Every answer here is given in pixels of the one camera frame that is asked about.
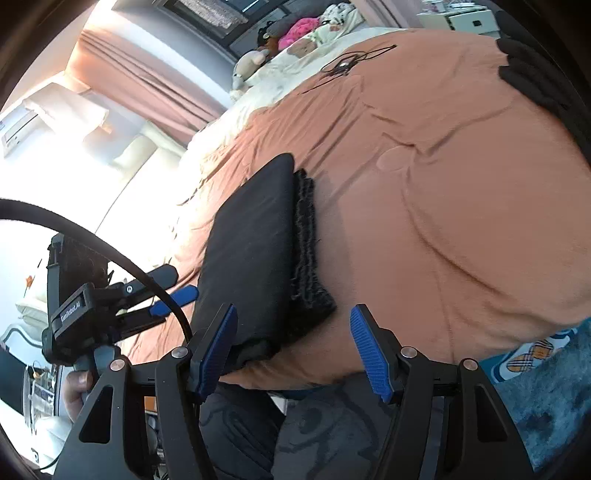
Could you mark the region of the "left hand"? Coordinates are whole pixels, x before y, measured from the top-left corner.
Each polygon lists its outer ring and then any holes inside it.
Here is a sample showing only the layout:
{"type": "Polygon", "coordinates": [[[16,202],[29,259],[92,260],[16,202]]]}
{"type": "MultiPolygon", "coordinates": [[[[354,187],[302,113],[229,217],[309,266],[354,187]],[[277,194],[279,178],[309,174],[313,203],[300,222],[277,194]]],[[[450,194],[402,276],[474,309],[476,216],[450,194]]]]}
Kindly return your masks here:
{"type": "Polygon", "coordinates": [[[75,422],[82,410],[83,395],[88,394],[94,385],[90,371],[71,371],[65,377],[62,386],[62,399],[69,419],[75,422]]]}

